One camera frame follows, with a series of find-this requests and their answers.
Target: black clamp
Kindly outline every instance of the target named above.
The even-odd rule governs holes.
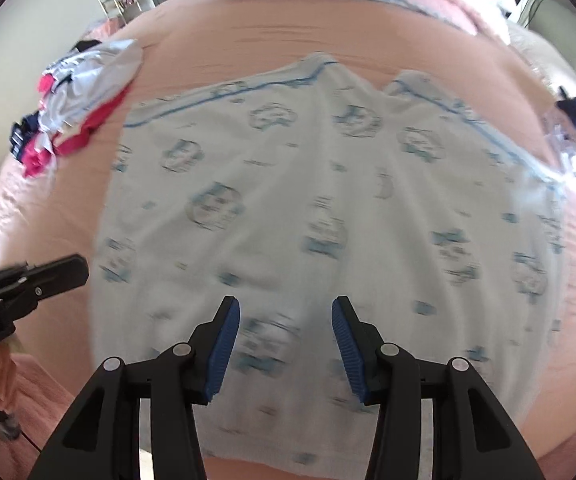
[[[48,264],[27,264],[0,270],[0,342],[15,331],[14,321],[30,314],[41,300],[82,286],[88,264],[78,254]],[[15,440],[20,427],[14,415],[0,410],[0,436]]]
[[[332,324],[353,393],[380,404],[366,480],[416,480],[421,399],[433,400],[433,480],[543,480],[512,419],[468,360],[415,359],[361,322],[350,300],[333,303]]]
[[[224,298],[187,343],[126,365],[106,359],[63,416],[29,480],[139,480],[139,407],[151,399],[157,480],[205,480],[193,404],[218,393],[239,329],[239,302]]]

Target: blue trim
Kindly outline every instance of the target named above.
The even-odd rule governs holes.
[[[308,84],[311,84],[312,82],[315,82],[318,78],[319,75],[323,72],[323,69],[328,66],[328,65],[334,65],[334,64],[338,64],[338,61],[325,61],[323,62],[321,65],[319,65],[317,67],[317,69],[310,74],[307,77],[300,77],[300,78],[296,78],[296,79],[289,79],[286,81],[270,81],[267,83],[261,83],[257,86],[251,86],[249,88],[243,88],[241,90],[237,90],[236,92],[229,92],[226,94],[222,94],[222,95],[218,95],[218,96],[212,96],[212,97],[208,97],[206,99],[201,99],[200,101],[196,101],[194,103],[190,103],[187,105],[183,105],[177,108],[172,108],[172,110],[166,110],[165,112],[161,112],[160,114],[154,115],[151,118],[148,119],[144,119],[143,121],[138,121],[137,123],[124,123],[124,128],[138,128],[139,126],[143,126],[144,124],[148,124],[150,121],[155,121],[157,119],[161,119],[163,117],[166,117],[170,114],[174,114],[177,112],[181,112],[183,110],[188,110],[188,108],[194,108],[196,106],[199,105],[203,105],[206,103],[210,103],[212,101],[218,101],[220,99],[225,99],[225,98],[229,98],[235,95],[239,95],[239,94],[244,94],[247,92],[252,92],[254,90],[260,90],[262,88],[267,88],[268,86],[275,86],[275,85],[281,85],[281,86],[294,86],[294,85],[300,85],[300,86],[307,86]]]
[[[481,122],[482,121],[473,121],[470,120],[466,117],[463,116],[463,114],[458,111],[458,110],[454,110],[453,108],[450,108],[449,106],[446,106],[445,104],[435,101],[434,99],[431,99],[430,97],[426,97],[423,94],[420,94],[418,92],[416,92],[415,90],[413,90],[411,88],[410,85],[408,85],[407,83],[399,80],[399,79],[395,79],[393,81],[394,83],[397,83],[400,88],[401,88],[401,92],[397,92],[397,94],[395,95],[401,95],[401,94],[409,94],[412,95],[414,97],[417,97],[419,99],[422,99],[424,101],[427,101],[429,103],[432,103],[434,105],[437,105],[439,108],[441,108],[442,110],[456,115],[459,119],[461,119],[461,121],[464,124],[467,124],[468,126],[472,126],[472,128],[479,133],[481,136],[485,137],[485,139],[487,139],[489,142],[493,143],[493,145],[495,145],[497,148],[503,150],[510,158],[512,158],[513,160],[519,160],[522,165],[524,167],[526,167],[530,173],[532,173],[532,176],[534,176],[535,178],[538,178],[539,180],[543,180],[546,184],[549,184],[551,186],[553,186],[554,184],[560,184],[560,182],[558,182],[557,180],[551,178],[550,176],[547,176],[546,174],[543,174],[540,170],[538,170],[537,168],[534,168],[532,166],[532,164],[530,164],[527,160],[524,159],[524,157],[522,155],[519,155],[519,153],[513,152],[510,149],[508,149],[503,142],[501,142],[501,140],[499,140],[495,135],[491,134],[490,132],[486,131],[484,128],[481,127]],[[561,187],[558,187],[557,189],[555,189],[559,199],[564,197],[563,191],[561,190]]]

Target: screw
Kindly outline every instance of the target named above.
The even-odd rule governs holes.
[[[104,370],[112,372],[113,370],[119,368],[121,363],[122,362],[119,361],[119,359],[117,359],[116,357],[110,357],[104,361]]]
[[[179,357],[188,355],[190,354],[191,351],[193,351],[193,348],[190,345],[188,345],[188,343],[179,343],[178,345],[175,345],[175,347],[172,349],[172,353]]]
[[[468,364],[468,361],[458,357],[452,362],[452,367],[458,372],[465,372],[470,367],[470,365]]]
[[[399,347],[392,343],[385,343],[381,345],[381,353],[383,355],[395,356],[399,353]]]

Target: pink bedsheet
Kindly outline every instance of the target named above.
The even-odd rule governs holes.
[[[0,267],[64,254],[92,256],[110,167],[130,105],[284,66],[325,51],[378,88],[400,70],[433,74],[502,132],[553,162],[539,117],[552,97],[509,48],[426,16],[364,0],[170,0],[117,33],[145,62],[132,90],[82,152],[60,161],[53,185],[24,180],[12,158],[0,173]],[[569,194],[570,260],[564,330],[522,432],[537,456],[576,432],[576,191]],[[25,348],[69,391],[93,370],[86,288],[21,320]]]

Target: clothing pile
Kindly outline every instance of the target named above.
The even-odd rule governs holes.
[[[56,157],[84,148],[126,97],[142,59],[134,40],[89,40],[46,68],[37,88],[39,109],[13,124],[10,134],[10,151],[24,165],[24,176],[39,175]]]

